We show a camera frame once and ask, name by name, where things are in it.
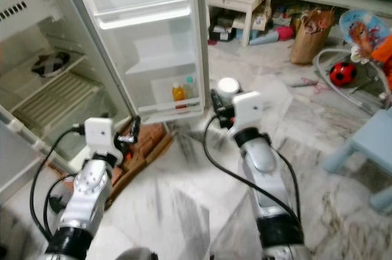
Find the white table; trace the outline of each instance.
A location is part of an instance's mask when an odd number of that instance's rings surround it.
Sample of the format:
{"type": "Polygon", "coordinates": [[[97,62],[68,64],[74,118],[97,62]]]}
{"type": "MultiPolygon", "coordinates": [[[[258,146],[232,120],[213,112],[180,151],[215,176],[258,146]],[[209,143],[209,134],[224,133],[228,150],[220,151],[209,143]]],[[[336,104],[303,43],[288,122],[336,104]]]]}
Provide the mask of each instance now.
{"type": "Polygon", "coordinates": [[[251,33],[252,13],[263,1],[265,1],[265,7],[269,8],[271,0],[206,0],[207,27],[210,25],[209,6],[246,13],[243,38],[241,41],[241,46],[246,47],[249,43],[249,35],[251,33]]]}

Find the orange juice bottle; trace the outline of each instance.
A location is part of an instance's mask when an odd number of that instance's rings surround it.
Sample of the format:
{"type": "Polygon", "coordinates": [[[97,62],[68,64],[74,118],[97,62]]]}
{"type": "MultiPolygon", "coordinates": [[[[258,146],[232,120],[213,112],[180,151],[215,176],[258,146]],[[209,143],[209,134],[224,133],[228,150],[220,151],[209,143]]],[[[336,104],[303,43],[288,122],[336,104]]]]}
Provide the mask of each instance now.
{"type": "MultiPolygon", "coordinates": [[[[178,85],[177,82],[173,83],[173,88],[171,90],[175,102],[185,100],[184,89],[180,85],[178,85]]],[[[182,108],[186,108],[186,105],[176,105],[176,109],[182,109],[182,108]]]]}

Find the red soccer ball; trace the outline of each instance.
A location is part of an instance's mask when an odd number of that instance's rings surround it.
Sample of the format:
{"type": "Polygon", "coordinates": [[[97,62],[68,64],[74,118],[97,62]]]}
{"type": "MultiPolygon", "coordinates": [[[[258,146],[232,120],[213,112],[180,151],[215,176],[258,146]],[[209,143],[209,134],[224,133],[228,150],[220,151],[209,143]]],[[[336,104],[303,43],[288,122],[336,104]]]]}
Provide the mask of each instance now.
{"type": "Polygon", "coordinates": [[[354,81],[356,77],[356,67],[354,64],[339,62],[330,70],[330,79],[333,84],[342,86],[354,81]]]}

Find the black cable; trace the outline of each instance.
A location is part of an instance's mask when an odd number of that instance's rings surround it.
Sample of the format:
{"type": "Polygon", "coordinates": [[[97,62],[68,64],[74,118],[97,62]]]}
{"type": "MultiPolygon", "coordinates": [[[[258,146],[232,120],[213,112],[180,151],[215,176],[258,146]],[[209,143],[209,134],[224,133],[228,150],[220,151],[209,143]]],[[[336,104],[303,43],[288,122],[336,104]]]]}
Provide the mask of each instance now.
{"type": "Polygon", "coordinates": [[[264,189],[258,187],[257,185],[255,185],[254,183],[250,182],[249,180],[235,174],[234,172],[226,169],[225,167],[221,166],[220,164],[218,164],[214,158],[210,155],[208,149],[207,149],[207,132],[208,132],[208,128],[211,125],[211,123],[217,118],[217,116],[213,116],[211,117],[211,119],[209,120],[209,122],[207,123],[206,129],[204,131],[204,136],[203,136],[203,149],[204,152],[207,156],[207,158],[209,159],[209,161],[215,166],[217,167],[219,170],[225,172],[226,174],[229,174],[230,176],[234,177],[235,179],[245,183],[246,185],[250,186],[251,188],[255,189],[256,191],[262,193],[264,196],[268,197],[269,199],[271,199],[272,201],[274,201],[275,203],[277,203],[279,206],[281,206],[291,217],[293,217],[293,219],[295,221],[297,221],[299,223],[299,225],[301,226],[301,223],[298,219],[298,217],[295,215],[295,213],[293,212],[293,210],[286,205],[285,203],[283,203],[281,200],[279,200],[277,197],[273,196],[272,194],[270,194],[269,192],[265,191],[264,189]]]}
{"type": "Polygon", "coordinates": [[[43,204],[43,225],[45,226],[45,230],[47,231],[47,233],[50,235],[51,238],[53,237],[53,235],[50,231],[50,227],[48,224],[48,204],[49,204],[50,194],[59,182],[63,181],[66,178],[75,177],[75,176],[76,174],[68,174],[62,178],[57,179],[56,182],[54,182],[50,186],[50,189],[48,190],[47,196],[45,198],[45,203],[43,204]]]}
{"type": "Polygon", "coordinates": [[[70,132],[75,132],[75,128],[70,128],[66,131],[64,131],[54,142],[54,144],[52,145],[49,153],[46,155],[45,159],[43,159],[43,161],[41,162],[40,166],[37,169],[36,174],[34,175],[34,178],[32,180],[32,185],[31,185],[31,189],[30,189],[30,214],[32,217],[33,222],[36,224],[36,226],[38,227],[38,229],[40,230],[40,232],[43,234],[43,236],[46,238],[47,241],[49,241],[51,239],[50,235],[48,234],[48,232],[45,230],[45,228],[41,225],[41,223],[39,222],[37,215],[36,215],[36,211],[34,210],[34,190],[36,188],[36,183],[37,183],[37,179],[38,179],[38,175],[40,174],[43,166],[45,165],[46,161],[48,161],[49,156],[53,153],[53,151],[55,150],[55,148],[57,147],[57,144],[60,142],[60,140],[66,136],[68,133],[70,132]]]}
{"type": "Polygon", "coordinates": [[[295,204],[296,204],[296,215],[298,217],[298,221],[301,221],[301,203],[300,203],[300,188],[298,187],[298,180],[296,179],[296,175],[293,169],[293,166],[290,164],[290,162],[286,159],[285,156],[283,156],[282,154],[280,154],[278,151],[275,150],[275,152],[279,155],[279,157],[281,157],[281,159],[283,160],[283,162],[286,163],[288,169],[290,170],[290,173],[292,175],[293,178],[293,183],[294,183],[294,191],[295,191],[295,204]]]}

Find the brown paper bag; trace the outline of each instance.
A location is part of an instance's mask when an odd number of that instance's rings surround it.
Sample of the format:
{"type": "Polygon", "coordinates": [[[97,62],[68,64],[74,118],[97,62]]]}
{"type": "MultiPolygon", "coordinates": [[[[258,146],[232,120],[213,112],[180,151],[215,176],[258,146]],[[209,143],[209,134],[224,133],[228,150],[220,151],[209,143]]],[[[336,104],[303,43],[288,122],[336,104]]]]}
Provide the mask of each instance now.
{"type": "Polygon", "coordinates": [[[302,24],[295,37],[291,62],[297,65],[311,65],[314,57],[321,51],[331,27],[321,32],[307,34],[302,24]]]}

